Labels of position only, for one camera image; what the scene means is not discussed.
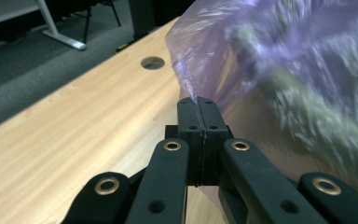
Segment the round hole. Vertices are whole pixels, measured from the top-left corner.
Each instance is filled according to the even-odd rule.
[[[250,146],[244,142],[233,142],[231,146],[239,151],[246,151],[250,148]]]
[[[168,142],[164,144],[164,148],[169,151],[176,151],[181,148],[181,145],[178,142]]]
[[[149,203],[149,211],[151,213],[160,213],[164,211],[165,203],[162,200],[153,200]]]
[[[164,66],[165,62],[159,57],[148,57],[141,61],[141,66],[145,69],[156,70]]]
[[[112,181],[106,181],[101,184],[101,189],[107,190],[107,189],[113,188],[114,186],[115,186],[115,183],[113,183]]]
[[[297,214],[299,210],[298,206],[290,201],[283,201],[281,203],[281,209],[290,214]]]
[[[313,178],[312,185],[319,191],[333,196],[339,195],[342,192],[342,189],[339,187],[339,185],[323,177]]]
[[[99,195],[107,195],[115,192],[120,186],[120,182],[114,177],[102,178],[95,186],[95,192]]]

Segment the gray carpet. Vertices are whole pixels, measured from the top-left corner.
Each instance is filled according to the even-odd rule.
[[[78,51],[42,34],[45,26],[0,46],[0,123],[34,104],[92,67],[114,56],[132,40],[128,0],[115,1],[118,27],[111,7],[92,8],[87,49]],[[85,19],[73,16],[57,23],[63,35],[81,40]]]

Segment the translucent plastic bag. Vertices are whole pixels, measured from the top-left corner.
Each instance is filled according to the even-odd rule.
[[[167,34],[183,96],[288,177],[358,189],[358,0],[198,0]]]

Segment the black plastic part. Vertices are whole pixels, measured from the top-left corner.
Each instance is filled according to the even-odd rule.
[[[358,192],[338,178],[323,173],[302,175],[298,190],[328,222],[358,223]]]
[[[190,146],[187,184],[218,185],[218,151],[228,139],[229,130],[216,104],[201,97],[196,104],[190,98],[179,101],[178,137]]]
[[[180,139],[157,144],[126,223],[185,222],[188,154],[188,144]]]
[[[164,139],[167,139],[167,138],[179,138],[177,125],[166,125],[165,126]]]
[[[200,113],[206,129],[201,161],[201,184],[219,184],[219,150],[228,140],[228,128],[216,104],[208,99],[199,98]]]
[[[253,143],[227,140],[221,161],[249,208],[249,223],[326,223]]]
[[[136,195],[136,192],[138,192],[138,188],[141,185],[142,179],[144,178],[146,172],[146,168],[142,169],[140,172],[136,173],[132,177],[129,178],[130,184],[131,184],[131,199]]]
[[[187,184],[201,185],[202,150],[205,127],[198,106],[185,98],[178,102],[178,137],[188,143],[190,156],[188,159]]]
[[[238,198],[224,189],[219,188],[219,201],[225,211],[228,223],[246,223],[248,208],[241,198]]]
[[[117,190],[106,195],[98,194],[98,183],[110,177],[118,181]],[[124,223],[131,206],[130,192],[130,181],[126,176],[111,172],[96,175],[77,194],[62,223]]]

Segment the desk grommet hole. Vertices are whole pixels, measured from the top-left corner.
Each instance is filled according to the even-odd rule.
[[[141,61],[141,66],[148,70],[157,70],[165,65],[165,61],[156,56],[144,58]]]

